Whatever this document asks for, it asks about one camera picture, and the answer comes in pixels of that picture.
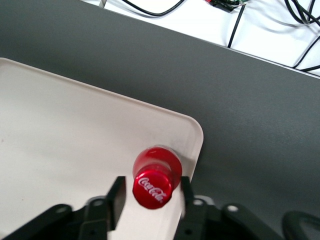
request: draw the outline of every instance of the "cable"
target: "cable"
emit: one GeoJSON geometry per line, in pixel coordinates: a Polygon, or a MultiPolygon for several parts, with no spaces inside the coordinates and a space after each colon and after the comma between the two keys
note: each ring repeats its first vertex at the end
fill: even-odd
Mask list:
{"type": "Polygon", "coordinates": [[[310,49],[320,40],[320,36],[318,36],[316,38],[316,40],[313,41],[313,43],[308,47],[308,49],[305,51],[305,53],[303,54],[303,56],[300,58],[300,60],[298,61],[298,63],[296,65],[294,65],[292,68],[295,69],[296,67],[298,67],[302,61],[305,59],[305,57],[307,56],[308,52],[310,51],[310,49]]]}
{"type": "Polygon", "coordinates": [[[164,15],[167,15],[169,13],[171,13],[172,11],[174,11],[175,9],[177,9],[184,1],[186,0],[180,0],[176,5],[174,5],[173,7],[169,8],[168,10],[164,11],[164,12],[160,12],[160,13],[155,13],[155,12],[151,12],[151,11],[147,11],[142,9],[141,7],[133,4],[132,2],[128,1],[128,0],[122,0],[123,2],[125,2],[126,4],[130,5],[131,7],[135,8],[136,10],[150,15],[150,16],[154,16],[154,17],[162,17],[164,15]]]}
{"type": "Polygon", "coordinates": [[[239,25],[239,22],[240,22],[242,13],[243,13],[244,10],[245,10],[245,7],[246,7],[245,4],[243,4],[243,5],[241,6],[240,12],[239,12],[239,14],[238,14],[238,17],[237,17],[237,19],[236,19],[235,25],[234,25],[234,27],[233,27],[233,31],[232,31],[232,34],[231,34],[231,37],[230,37],[230,40],[229,40],[228,48],[231,47],[231,44],[232,44],[232,42],[233,42],[233,40],[234,40],[236,31],[237,31],[237,28],[238,28],[238,25],[239,25]]]}
{"type": "Polygon", "coordinates": [[[317,70],[317,69],[320,69],[320,65],[318,65],[318,66],[313,66],[313,67],[308,67],[308,68],[305,68],[305,69],[301,69],[300,71],[302,71],[302,72],[309,72],[309,71],[317,70]]]}
{"type": "MultiPolygon", "coordinates": [[[[295,5],[297,11],[298,11],[298,15],[297,16],[294,12],[294,10],[292,9],[289,0],[284,0],[285,5],[288,9],[288,11],[290,12],[291,16],[300,24],[304,24],[304,25],[310,25],[313,23],[316,23],[319,27],[320,27],[320,16],[318,17],[314,17],[312,15],[312,10],[314,8],[315,5],[315,1],[316,0],[311,0],[310,2],[310,6],[309,6],[309,10],[304,9],[298,2],[298,0],[291,0],[293,2],[293,4],[295,5]]],[[[315,39],[315,41],[313,41],[313,43],[307,48],[307,50],[305,51],[305,53],[303,54],[303,56],[300,58],[300,60],[298,61],[298,63],[296,65],[294,65],[292,68],[297,68],[301,62],[305,59],[305,57],[307,56],[308,52],[311,50],[311,48],[320,40],[320,35],[315,39]]],[[[301,71],[303,72],[308,72],[308,71],[312,71],[312,70],[316,70],[319,69],[320,67],[315,66],[315,67],[309,67],[309,68],[305,68],[302,69],[301,71]]]]}

